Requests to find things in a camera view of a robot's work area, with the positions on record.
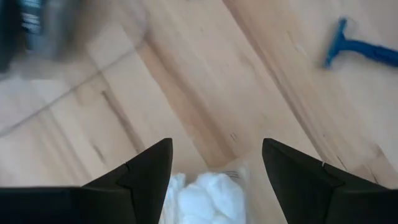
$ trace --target blurred dark object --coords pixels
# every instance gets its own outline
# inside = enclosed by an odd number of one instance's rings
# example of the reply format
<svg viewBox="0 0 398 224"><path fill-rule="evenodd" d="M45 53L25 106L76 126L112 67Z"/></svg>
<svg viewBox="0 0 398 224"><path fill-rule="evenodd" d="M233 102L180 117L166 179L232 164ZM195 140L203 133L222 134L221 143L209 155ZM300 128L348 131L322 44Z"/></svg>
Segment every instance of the blurred dark object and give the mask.
<svg viewBox="0 0 398 224"><path fill-rule="evenodd" d="M164 139L82 187L0 189L0 223L158 224L172 156Z"/></svg>
<svg viewBox="0 0 398 224"><path fill-rule="evenodd" d="M351 175L273 139L262 156L289 224L398 223L398 191Z"/></svg>
<svg viewBox="0 0 398 224"><path fill-rule="evenodd" d="M21 12L17 0L0 0L0 72L8 70L15 55L20 24Z"/></svg>
<svg viewBox="0 0 398 224"><path fill-rule="evenodd" d="M28 51L60 58L73 30L81 0L20 0Z"/></svg>

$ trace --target wood grain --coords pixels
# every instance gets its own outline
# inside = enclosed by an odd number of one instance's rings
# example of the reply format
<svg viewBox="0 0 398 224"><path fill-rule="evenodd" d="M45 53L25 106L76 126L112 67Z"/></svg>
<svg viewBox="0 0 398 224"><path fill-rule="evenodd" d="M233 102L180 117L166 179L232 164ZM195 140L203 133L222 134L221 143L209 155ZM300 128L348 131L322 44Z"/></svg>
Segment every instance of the wood grain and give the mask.
<svg viewBox="0 0 398 224"><path fill-rule="evenodd" d="M346 59L340 68L329 72L320 68L339 16L348 14L365 24L360 27L363 33L377 34L367 25L359 1L226 0L225 4L322 159L353 171L395 153L395 119L387 111L395 111L396 104L385 98L397 91L392 86L393 71L348 55L340 58ZM395 171L390 167L386 172Z"/></svg>
<svg viewBox="0 0 398 224"><path fill-rule="evenodd" d="M19 57L0 83L1 186L83 185L163 138L173 172L245 167L257 221L285 223L264 138L398 186L396 70L355 54L319 67L341 15L350 37L397 47L395 2L86 3L68 60Z"/></svg>

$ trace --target white fabric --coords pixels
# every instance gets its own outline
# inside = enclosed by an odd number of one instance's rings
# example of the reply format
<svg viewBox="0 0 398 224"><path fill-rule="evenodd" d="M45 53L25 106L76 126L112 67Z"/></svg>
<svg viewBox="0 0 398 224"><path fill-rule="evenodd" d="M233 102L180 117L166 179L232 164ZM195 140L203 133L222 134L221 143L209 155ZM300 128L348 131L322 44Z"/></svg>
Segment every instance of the white fabric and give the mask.
<svg viewBox="0 0 398 224"><path fill-rule="evenodd" d="M184 184L184 174L170 178L161 224L246 224L244 192L226 174L206 173Z"/></svg>

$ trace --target black bottle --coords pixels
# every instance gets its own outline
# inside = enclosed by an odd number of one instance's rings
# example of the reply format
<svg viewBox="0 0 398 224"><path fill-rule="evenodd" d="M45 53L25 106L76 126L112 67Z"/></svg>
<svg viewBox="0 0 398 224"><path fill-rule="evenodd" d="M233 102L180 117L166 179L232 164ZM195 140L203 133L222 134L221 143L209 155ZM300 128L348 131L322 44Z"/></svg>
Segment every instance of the black bottle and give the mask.
<svg viewBox="0 0 398 224"><path fill-rule="evenodd" d="M80 0L19 0L28 51L59 58L73 31Z"/></svg>
<svg viewBox="0 0 398 224"><path fill-rule="evenodd" d="M17 0L0 0L0 72L9 68L17 49L20 27L21 12Z"/></svg>

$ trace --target wooden floor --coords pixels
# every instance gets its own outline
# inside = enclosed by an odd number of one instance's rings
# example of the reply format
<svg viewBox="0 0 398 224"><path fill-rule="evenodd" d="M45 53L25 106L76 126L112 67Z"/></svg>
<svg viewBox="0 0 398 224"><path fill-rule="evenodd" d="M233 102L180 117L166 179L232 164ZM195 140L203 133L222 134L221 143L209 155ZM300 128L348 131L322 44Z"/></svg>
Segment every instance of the wooden floor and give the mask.
<svg viewBox="0 0 398 224"><path fill-rule="evenodd" d="M171 137L174 172L246 164L270 223L285 220L263 138L398 186L397 70L354 54L319 66L340 16L398 49L397 1L87 1L77 53L0 83L0 185L82 185Z"/></svg>

